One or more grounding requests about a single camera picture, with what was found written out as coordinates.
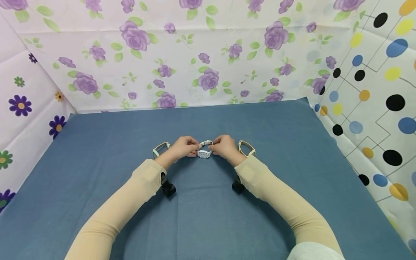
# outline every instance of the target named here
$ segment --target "blue dot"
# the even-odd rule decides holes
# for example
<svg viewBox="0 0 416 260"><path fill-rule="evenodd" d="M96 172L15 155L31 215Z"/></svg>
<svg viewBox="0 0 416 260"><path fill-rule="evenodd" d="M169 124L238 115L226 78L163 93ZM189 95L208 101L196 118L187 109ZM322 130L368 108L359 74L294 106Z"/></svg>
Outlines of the blue dot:
<svg viewBox="0 0 416 260"><path fill-rule="evenodd" d="M352 59L352 65L354 67L361 65L362 62L363 62L363 57L361 55L357 55Z"/></svg>
<svg viewBox="0 0 416 260"><path fill-rule="evenodd" d="M349 123L349 130L353 134L359 134L363 131L363 125L358 121L353 121L353 122Z"/></svg>
<svg viewBox="0 0 416 260"><path fill-rule="evenodd" d="M397 39L387 47L386 54L390 58L400 56L408 46L409 44L405 39Z"/></svg>
<svg viewBox="0 0 416 260"><path fill-rule="evenodd" d="M338 92L337 91L332 91L330 94L329 94L329 100L331 100L331 102L335 102L335 101L337 101L338 100Z"/></svg>
<svg viewBox="0 0 416 260"><path fill-rule="evenodd" d="M416 121L410 117L404 117L399 121L399 129L404 134L413 134L416 131Z"/></svg>
<svg viewBox="0 0 416 260"><path fill-rule="evenodd" d="M373 176L373 181L377 186L385 187L387 186L387 178L384 175L376 174Z"/></svg>

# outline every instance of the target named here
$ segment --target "white watch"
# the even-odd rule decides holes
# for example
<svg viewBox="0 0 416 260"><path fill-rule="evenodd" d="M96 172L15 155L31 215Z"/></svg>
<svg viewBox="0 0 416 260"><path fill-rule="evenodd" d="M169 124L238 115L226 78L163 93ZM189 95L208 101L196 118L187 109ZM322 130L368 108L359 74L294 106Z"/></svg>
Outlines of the white watch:
<svg viewBox="0 0 416 260"><path fill-rule="evenodd" d="M214 143L211 140L204 141L200 143L201 148L205 145L213 145ZM198 157L202 159L208 159L212 154L212 151L198 150Z"/></svg>

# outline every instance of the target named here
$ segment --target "purple rose print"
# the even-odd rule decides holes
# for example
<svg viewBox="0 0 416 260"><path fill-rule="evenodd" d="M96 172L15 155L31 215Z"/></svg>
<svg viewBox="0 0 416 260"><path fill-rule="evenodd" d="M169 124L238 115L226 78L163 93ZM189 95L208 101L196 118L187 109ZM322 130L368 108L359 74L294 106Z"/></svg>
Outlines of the purple rose print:
<svg viewBox="0 0 416 260"><path fill-rule="evenodd" d="M58 61L63 65L67 66L68 68L76 68L75 64L72 63L71 59L65 57L59 57Z"/></svg>
<svg viewBox="0 0 416 260"><path fill-rule="evenodd" d="M198 86L202 87L203 90L213 89L218 85L219 79L218 71L206 69L204 75L198 79Z"/></svg>
<svg viewBox="0 0 416 260"><path fill-rule="evenodd" d="M0 0L0 7L16 11L25 10L28 7L26 0Z"/></svg>
<svg viewBox="0 0 416 260"><path fill-rule="evenodd" d="M90 9L94 13L98 13L98 11L102 11L103 8L100 6L101 0L84 0L85 7Z"/></svg>
<svg viewBox="0 0 416 260"><path fill-rule="evenodd" d="M310 24L308 24L306 26L306 31L307 32L314 32L316 30L316 23L315 22L311 22Z"/></svg>
<svg viewBox="0 0 416 260"><path fill-rule="evenodd" d="M94 60L105 60L105 50L103 48L100 48L96 45L93 45L90 49L89 49L89 53L92 55L92 57L94 58Z"/></svg>
<svg viewBox="0 0 416 260"><path fill-rule="evenodd" d="M120 31L127 46L136 51L147 51L150 37L145 31L140 30L134 22L126 21L120 26Z"/></svg>
<svg viewBox="0 0 416 260"><path fill-rule="evenodd" d="M91 75L78 72L76 74L77 79L74 80L74 87L77 90L83 91L85 94L89 95L95 93L98 90L97 82Z"/></svg>
<svg viewBox="0 0 416 260"><path fill-rule="evenodd" d="M283 13L287 12L289 7L291 7L292 5L293 5L293 0L283 0L280 3L279 13L283 14Z"/></svg>
<svg viewBox="0 0 416 260"><path fill-rule="evenodd" d="M241 97L247 97L248 95L250 95L250 91L248 91L248 90L243 90L243 91L240 93L240 96L241 96Z"/></svg>
<svg viewBox="0 0 416 260"><path fill-rule="evenodd" d="M280 101L283 98L283 92L279 91L279 90L275 90L273 91L270 96L267 96L266 98L264 98L265 102L273 102L273 101Z"/></svg>
<svg viewBox="0 0 416 260"><path fill-rule="evenodd" d="M175 25L171 22L168 22L165 24L165 27L163 27L167 33L173 34L176 32Z"/></svg>
<svg viewBox="0 0 416 260"><path fill-rule="evenodd" d="M248 4L248 9L255 14L261 11L261 4L263 4L264 0L250 0Z"/></svg>
<svg viewBox="0 0 416 260"><path fill-rule="evenodd" d="M334 10L341 10L344 12L353 11L364 3L365 0L335 0Z"/></svg>
<svg viewBox="0 0 416 260"><path fill-rule="evenodd" d="M275 86L275 87L277 87L277 86L279 86L279 79L278 78L271 78L270 79L270 83L272 84L272 86Z"/></svg>
<svg viewBox="0 0 416 260"><path fill-rule="evenodd" d="M160 89L164 89L165 88L164 82L161 81L160 79L155 79L153 81L153 84L155 84Z"/></svg>
<svg viewBox="0 0 416 260"><path fill-rule="evenodd" d="M166 108L175 108L176 107L176 99L175 95L164 92L162 97L157 101L158 108L166 109Z"/></svg>
<svg viewBox="0 0 416 260"><path fill-rule="evenodd" d="M134 0L122 0L121 5L123 6L123 11L128 14L133 11Z"/></svg>
<svg viewBox="0 0 416 260"><path fill-rule="evenodd" d="M201 53L198 55L198 58L202 61L202 63L209 64L209 56L206 53Z"/></svg>
<svg viewBox="0 0 416 260"><path fill-rule="evenodd" d="M335 68L335 64L337 63L336 59L332 56L329 56L325 59L325 61L327 62L327 66L330 69L334 69Z"/></svg>
<svg viewBox="0 0 416 260"><path fill-rule="evenodd" d="M281 21L276 21L266 28L264 40L267 48L279 50L288 39L289 32L283 28Z"/></svg>
<svg viewBox="0 0 416 260"><path fill-rule="evenodd" d="M160 68L157 69L161 77L170 77L172 76L172 69L166 65L162 65Z"/></svg>
<svg viewBox="0 0 416 260"><path fill-rule="evenodd" d="M237 43L234 43L233 45L228 48L229 57L231 59L237 59L240 56L240 53L243 51L243 47L238 45Z"/></svg>
<svg viewBox="0 0 416 260"><path fill-rule="evenodd" d="M182 8L195 9L201 6L202 0L179 0Z"/></svg>

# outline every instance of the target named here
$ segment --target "beige arm sleeve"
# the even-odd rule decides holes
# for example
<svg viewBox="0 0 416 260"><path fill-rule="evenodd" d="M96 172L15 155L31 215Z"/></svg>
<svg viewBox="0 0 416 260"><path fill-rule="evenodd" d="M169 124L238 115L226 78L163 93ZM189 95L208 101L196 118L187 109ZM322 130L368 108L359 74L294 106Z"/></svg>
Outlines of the beige arm sleeve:
<svg viewBox="0 0 416 260"><path fill-rule="evenodd" d="M81 228L65 260L108 260L118 233L160 188L161 172L157 162L145 160Z"/></svg>
<svg viewBox="0 0 416 260"><path fill-rule="evenodd" d="M235 167L241 183L257 198L268 202L290 225L296 243L316 242L342 255L324 217L301 195L277 178L254 156Z"/></svg>

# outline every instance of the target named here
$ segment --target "black dot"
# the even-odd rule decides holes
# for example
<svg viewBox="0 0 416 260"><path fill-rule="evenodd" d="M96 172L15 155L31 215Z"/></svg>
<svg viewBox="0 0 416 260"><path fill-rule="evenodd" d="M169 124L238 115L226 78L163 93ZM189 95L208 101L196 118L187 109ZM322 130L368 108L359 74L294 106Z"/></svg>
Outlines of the black dot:
<svg viewBox="0 0 416 260"><path fill-rule="evenodd" d="M380 28L381 26L383 26L386 21L387 21L388 15L385 12L382 12L381 14L379 14L375 19L374 19L374 27L375 28Z"/></svg>
<svg viewBox="0 0 416 260"><path fill-rule="evenodd" d="M338 124L336 124L336 125L333 126L332 132L336 136L340 136L340 135L342 135L344 133L344 131L342 130L342 126L340 126Z"/></svg>
<svg viewBox="0 0 416 260"><path fill-rule="evenodd" d="M403 158L398 151L395 150L387 150L383 153L383 159L386 163L399 166L403 162Z"/></svg>
<svg viewBox="0 0 416 260"><path fill-rule="evenodd" d="M395 94L387 98L386 107L391 111L400 111L404 108L405 103L406 102L401 95Z"/></svg>
<svg viewBox="0 0 416 260"><path fill-rule="evenodd" d="M365 176L364 174L360 174L358 175L358 178L360 178L361 182L364 184L364 186L367 186L370 184L370 180L368 179L367 176Z"/></svg>
<svg viewBox="0 0 416 260"><path fill-rule="evenodd" d="M341 69L340 68L336 68L334 70L333 75L334 75L334 78L338 78L341 75Z"/></svg>
<svg viewBox="0 0 416 260"><path fill-rule="evenodd" d="M354 75L354 78L356 81L362 81L364 77L365 77L365 71L362 69L358 70Z"/></svg>

